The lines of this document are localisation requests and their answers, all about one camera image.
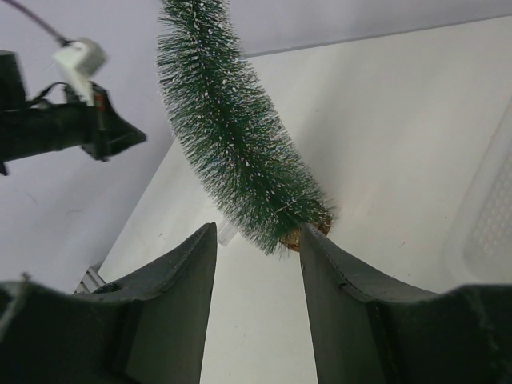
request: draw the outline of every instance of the white plastic basket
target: white plastic basket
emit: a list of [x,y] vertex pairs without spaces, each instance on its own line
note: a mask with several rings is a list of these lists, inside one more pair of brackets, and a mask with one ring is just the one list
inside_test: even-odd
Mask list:
[[512,103],[462,202],[444,252],[460,283],[512,283]]

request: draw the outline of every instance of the black cable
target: black cable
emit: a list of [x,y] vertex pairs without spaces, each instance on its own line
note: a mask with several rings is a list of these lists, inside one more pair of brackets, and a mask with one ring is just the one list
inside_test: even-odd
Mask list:
[[39,25],[41,28],[43,28],[48,34],[51,34],[53,36],[53,38],[55,40],[57,40],[57,42],[60,46],[67,46],[70,43],[70,40],[68,40],[62,34],[57,32],[55,28],[53,28],[50,24],[45,22],[42,18],[37,16],[34,12],[29,10],[23,4],[20,4],[16,0],[3,0],[3,1],[4,1],[4,3],[15,8],[16,10],[19,10],[22,14],[24,14],[29,19],[31,19],[33,22],[35,22],[37,25]]

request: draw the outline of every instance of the bottle brush tree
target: bottle brush tree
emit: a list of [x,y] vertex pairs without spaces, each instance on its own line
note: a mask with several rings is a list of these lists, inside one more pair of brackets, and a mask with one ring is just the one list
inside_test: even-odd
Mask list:
[[223,0],[162,0],[158,76],[170,124],[217,208],[266,254],[298,250],[300,225],[332,210],[302,162]]

